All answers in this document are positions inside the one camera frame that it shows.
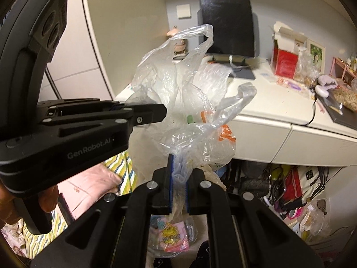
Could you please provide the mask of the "pink cartoon snack bag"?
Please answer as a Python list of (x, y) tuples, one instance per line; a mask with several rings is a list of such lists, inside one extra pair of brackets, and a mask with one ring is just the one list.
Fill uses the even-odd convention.
[(164, 252), (184, 252), (189, 249), (189, 238), (183, 221), (170, 223), (165, 217), (157, 220), (159, 244)]

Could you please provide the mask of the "clear plastic bag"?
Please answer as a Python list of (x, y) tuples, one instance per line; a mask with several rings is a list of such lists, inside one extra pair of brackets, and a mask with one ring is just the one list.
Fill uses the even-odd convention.
[[(205, 54), (213, 43), (209, 24), (187, 28), (147, 53), (137, 67), (131, 87), (133, 94), (126, 105), (161, 103), (167, 109), (163, 121), (136, 126), (129, 139), (129, 156), (139, 183), (151, 179), (156, 169), (174, 156), (172, 173), (174, 192), (170, 222), (183, 221), (185, 185), (195, 168), (202, 168), (206, 179), (219, 183), (215, 171), (228, 164), (235, 154), (235, 137), (228, 127), (257, 93), (253, 84), (238, 86), (232, 97), (213, 94), (214, 105), (195, 114), (192, 108), (178, 108), (178, 93), (192, 81), (203, 86), (204, 80), (223, 86), (231, 69), (222, 64), (206, 63)], [(186, 57), (173, 60), (175, 42), (186, 40)]]

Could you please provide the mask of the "striped yellow bedsheet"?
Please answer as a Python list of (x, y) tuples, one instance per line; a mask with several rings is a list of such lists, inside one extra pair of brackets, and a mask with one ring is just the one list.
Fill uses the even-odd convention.
[[(116, 192), (117, 195), (129, 194), (134, 190), (137, 183), (137, 176), (133, 170), (132, 161), (128, 152), (125, 151), (115, 155), (102, 164), (122, 179), (122, 183), (118, 186), (118, 191)], [(53, 211), (52, 215), (52, 230), (45, 235), (33, 235), (26, 226), (23, 227), (22, 234), (25, 240), (25, 250), (29, 259), (33, 259), (68, 228), (68, 224), (58, 207)]]

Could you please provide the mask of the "pink pillow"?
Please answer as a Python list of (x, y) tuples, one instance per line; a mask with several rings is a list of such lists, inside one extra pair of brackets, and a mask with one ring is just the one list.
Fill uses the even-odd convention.
[(58, 184), (73, 218), (78, 219), (108, 192), (116, 193), (122, 179), (102, 163)]

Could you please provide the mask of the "round head figurine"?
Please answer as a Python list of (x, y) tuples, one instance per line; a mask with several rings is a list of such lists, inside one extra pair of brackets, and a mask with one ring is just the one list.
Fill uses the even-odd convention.
[[(173, 28), (167, 32), (166, 37), (172, 38), (179, 32), (177, 26), (173, 26)], [(173, 60), (182, 60), (186, 57), (186, 40), (180, 39), (175, 42), (174, 46), (174, 56)]]

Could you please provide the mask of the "white desk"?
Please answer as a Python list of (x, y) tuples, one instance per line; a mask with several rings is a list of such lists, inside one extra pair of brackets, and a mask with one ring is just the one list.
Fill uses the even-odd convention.
[(336, 124), (321, 101), (298, 94), (299, 84), (273, 75), (267, 62), (253, 64), (255, 80), (228, 78), (217, 87), (192, 81), (178, 93), (176, 107), (195, 114), (214, 105), (213, 94), (232, 97), (250, 82), (257, 89), (252, 101), (228, 126), (236, 137), (236, 159), (312, 166), (355, 166), (356, 130)]

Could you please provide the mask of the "black tablet screen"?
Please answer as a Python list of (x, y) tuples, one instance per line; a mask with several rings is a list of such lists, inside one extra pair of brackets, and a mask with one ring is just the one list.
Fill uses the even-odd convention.
[(251, 0), (200, 0), (200, 23), (213, 26), (209, 54), (255, 57)]

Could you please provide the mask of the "black notebook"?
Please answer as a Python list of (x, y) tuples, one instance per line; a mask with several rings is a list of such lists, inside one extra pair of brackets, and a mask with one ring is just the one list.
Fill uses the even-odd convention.
[(319, 97), (319, 99), (334, 123), (356, 130), (356, 112), (339, 103), (331, 90), (329, 90), (328, 97)]

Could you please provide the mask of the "white computer mouse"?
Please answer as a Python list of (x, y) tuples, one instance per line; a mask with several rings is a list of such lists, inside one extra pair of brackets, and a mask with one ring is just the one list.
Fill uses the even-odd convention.
[(328, 98), (329, 97), (329, 92), (326, 90), (324, 86), (316, 85), (315, 86), (315, 93), (323, 98)]

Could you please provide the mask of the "torn white red box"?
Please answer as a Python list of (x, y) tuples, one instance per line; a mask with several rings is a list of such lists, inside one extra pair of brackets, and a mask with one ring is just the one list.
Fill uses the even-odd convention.
[(273, 74), (293, 79), (299, 50), (306, 45), (307, 37), (280, 21), (274, 24), (273, 30), (274, 47), (270, 62)]

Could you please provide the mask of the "bag of nuts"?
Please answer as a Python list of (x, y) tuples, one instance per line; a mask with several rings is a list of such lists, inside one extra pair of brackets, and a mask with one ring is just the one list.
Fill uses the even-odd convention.
[(357, 112), (356, 93), (345, 88), (336, 88), (333, 90), (333, 95), (338, 103), (351, 111)]

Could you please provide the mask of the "pink small shelf rack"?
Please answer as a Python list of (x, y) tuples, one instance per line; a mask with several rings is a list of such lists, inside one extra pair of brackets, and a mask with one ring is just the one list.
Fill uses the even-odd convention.
[(356, 79), (356, 72), (337, 57), (332, 60), (330, 75), (342, 79), (348, 85), (351, 84), (352, 80)]

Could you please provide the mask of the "framed picture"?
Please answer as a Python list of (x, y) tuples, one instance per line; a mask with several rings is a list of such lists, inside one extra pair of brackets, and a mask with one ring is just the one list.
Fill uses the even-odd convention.
[(312, 56), (312, 64), (320, 74), (323, 74), (325, 70), (326, 48), (311, 39), (307, 39), (306, 46)]

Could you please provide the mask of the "white wall switch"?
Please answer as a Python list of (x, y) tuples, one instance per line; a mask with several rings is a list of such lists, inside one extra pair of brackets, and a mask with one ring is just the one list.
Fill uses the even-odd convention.
[(176, 6), (176, 13), (178, 19), (190, 19), (191, 18), (191, 6), (190, 4), (182, 4)]

